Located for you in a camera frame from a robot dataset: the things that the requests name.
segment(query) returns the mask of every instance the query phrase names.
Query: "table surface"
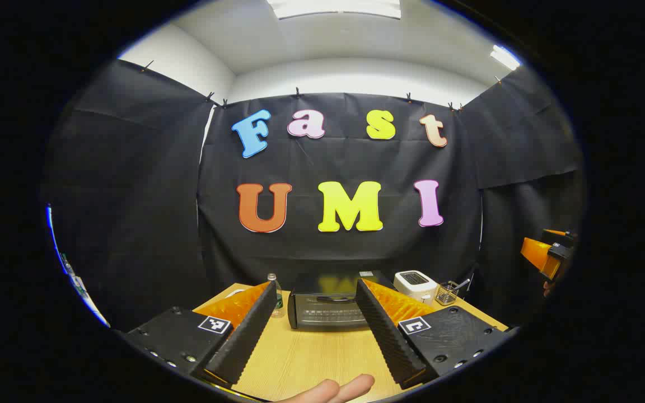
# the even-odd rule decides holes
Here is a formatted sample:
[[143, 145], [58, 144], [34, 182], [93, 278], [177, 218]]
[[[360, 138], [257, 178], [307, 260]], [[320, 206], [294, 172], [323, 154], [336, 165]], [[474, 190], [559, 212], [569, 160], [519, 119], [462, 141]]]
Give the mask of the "table surface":
[[[198, 308], [220, 301], [235, 290], [248, 288], [251, 286], [235, 283]], [[403, 391], [392, 380], [380, 347], [369, 329], [345, 332], [290, 329], [287, 321], [289, 294], [289, 291], [282, 291], [284, 316], [268, 321], [233, 390], [277, 401], [309, 390], [326, 378], [342, 386], [361, 373], [372, 375], [375, 384], [366, 395], [351, 400], [351, 403], [376, 401], [415, 388]], [[435, 311], [459, 306], [500, 331], [507, 329], [504, 324], [461, 299], [445, 307], [437, 302], [432, 306]]]

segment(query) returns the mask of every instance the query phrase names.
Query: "wire basket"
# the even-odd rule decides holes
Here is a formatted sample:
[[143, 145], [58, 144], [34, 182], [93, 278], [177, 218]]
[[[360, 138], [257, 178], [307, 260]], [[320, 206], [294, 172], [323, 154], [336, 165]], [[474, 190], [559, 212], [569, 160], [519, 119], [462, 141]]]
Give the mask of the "wire basket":
[[456, 301], [458, 290], [455, 290], [459, 285], [454, 281], [448, 281], [445, 285], [440, 285], [437, 290], [437, 300], [443, 306], [453, 304]]

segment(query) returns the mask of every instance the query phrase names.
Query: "white wall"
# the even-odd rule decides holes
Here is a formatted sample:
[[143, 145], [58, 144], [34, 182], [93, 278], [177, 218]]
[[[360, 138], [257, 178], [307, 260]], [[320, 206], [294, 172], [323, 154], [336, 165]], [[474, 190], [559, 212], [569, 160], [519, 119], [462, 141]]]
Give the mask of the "white wall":
[[198, 39], [175, 25], [165, 25], [124, 51], [119, 59], [163, 74], [203, 95], [215, 92], [212, 99], [223, 103], [235, 78], [215, 54]]
[[395, 60], [315, 59], [292, 62], [237, 76], [228, 103], [276, 95], [312, 92], [358, 92], [405, 97], [459, 107], [487, 85], [452, 72]]

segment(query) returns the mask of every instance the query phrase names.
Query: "ceiling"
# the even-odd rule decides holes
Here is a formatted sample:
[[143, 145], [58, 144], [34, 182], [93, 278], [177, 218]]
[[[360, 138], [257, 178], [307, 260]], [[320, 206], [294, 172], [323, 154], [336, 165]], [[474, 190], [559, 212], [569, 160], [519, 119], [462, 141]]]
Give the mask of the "ceiling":
[[326, 13], [277, 20], [266, 0], [217, 0], [172, 23], [235, 74], [328, 57], [394, 59], [445, 69], [493, 85], [509, 69], [492, 59], [494, 41], [428, 0], [401, 0], [401, 20]]

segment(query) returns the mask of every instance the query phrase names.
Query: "ceiling light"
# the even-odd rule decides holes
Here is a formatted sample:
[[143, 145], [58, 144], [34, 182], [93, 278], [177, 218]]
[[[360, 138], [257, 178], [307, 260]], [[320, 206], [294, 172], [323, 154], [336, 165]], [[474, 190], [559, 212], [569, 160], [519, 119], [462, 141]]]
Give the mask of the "ceiling light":
[[520, 66], [517, 58], [509, 53], [507, 49], [500, 48], [496, 45], [494, 46], [494, 50], [492, 50], [492, 53], [490, 53], [489, 56], [494, 57], [494, 59], [507, 66], [507, 68], [511, 71], [514, 71], [514, 69]]
[[279, 20], [314, 13], [366, 13], [402, 18], [400, 0], [268, 0]]

